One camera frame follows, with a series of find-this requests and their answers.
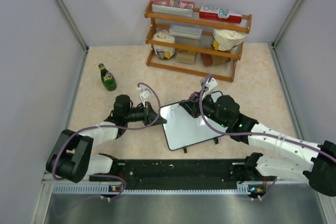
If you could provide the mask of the white marker pen magenta cap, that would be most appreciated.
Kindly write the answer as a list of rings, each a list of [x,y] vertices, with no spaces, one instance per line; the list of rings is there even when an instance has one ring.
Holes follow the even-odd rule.
[[[194,102],[197,100],[198,95],[199,95],[199,93],[195,91],[195,92],[193,92],[193,93],[189,96],[188,99],[184,100],[184,102],[186,102],[186,103],[194,103]]]

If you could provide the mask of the white whiteboard black frame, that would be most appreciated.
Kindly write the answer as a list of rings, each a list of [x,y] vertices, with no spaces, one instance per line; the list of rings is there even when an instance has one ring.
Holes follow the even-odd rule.
[[[186,150],[187,147],[208,140],[218,143],[221,136],[210,129],[201,116],[191,117],[177,102],[161,107],[160,115],[166,119],[162,125],[169,150]]]

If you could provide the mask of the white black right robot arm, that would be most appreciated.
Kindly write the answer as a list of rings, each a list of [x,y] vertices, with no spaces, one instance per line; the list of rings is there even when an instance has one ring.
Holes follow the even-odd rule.
[[[210,95],[181,101],[179,105],[193,118],[201,116],[225,128],[225,135],[236,142],[260,147],[280,155],[261,153],[245,160],[245,174],[252,180],[274,176],[308,184],[326,196],[335,196],[335,144],[306,142],[276,132],[240,113],[240,106],[228,95],[214,101]]]

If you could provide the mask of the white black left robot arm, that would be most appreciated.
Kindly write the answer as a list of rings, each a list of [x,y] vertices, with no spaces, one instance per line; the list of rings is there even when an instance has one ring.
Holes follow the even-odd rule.
[[[115,158],[108,154],[92,156],[92,150],[107,141],[120,138],[129,122],[142,122],[145,127],[167,122],[153,110],[150,102],[140,103],[136,107],[132,105],[128,95],[119,95],[111,114],[97,126],[78,133],[63,130],[49,155],[46,171],[74,183],[94,174],[102,174],[107,180],[116,179],[119,168],[113,164]]]

